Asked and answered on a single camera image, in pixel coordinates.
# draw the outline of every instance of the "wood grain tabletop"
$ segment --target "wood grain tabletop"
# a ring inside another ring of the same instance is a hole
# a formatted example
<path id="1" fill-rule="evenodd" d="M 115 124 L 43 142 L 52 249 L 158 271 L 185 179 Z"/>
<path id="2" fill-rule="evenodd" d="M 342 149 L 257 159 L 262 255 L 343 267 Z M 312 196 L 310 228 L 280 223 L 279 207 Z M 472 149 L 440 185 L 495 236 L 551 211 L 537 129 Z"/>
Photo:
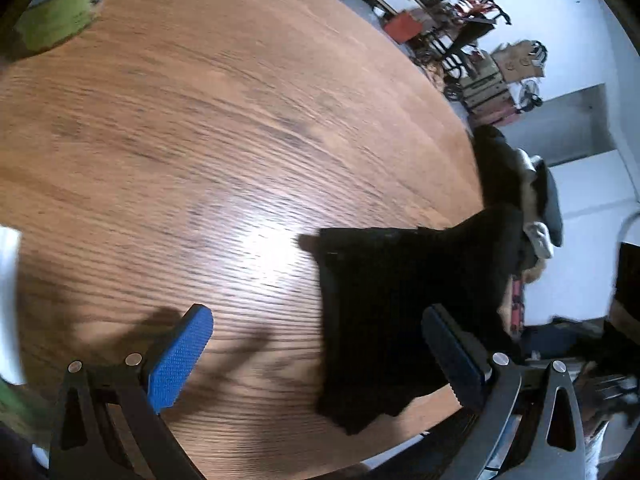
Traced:
<path id="1" fill-rule="evenodd" d="M 338 0 L 106 0 L 0 78 L 0 223 L 23 232 L 31 384 L 117 362 L 209 306 L 164 418 L 211 479 L 308 478 L 420 433 L 448 388 L 346 436 L 314 413 L 321 227 L 444 228 L 481 209 L 462 123 Z"/>

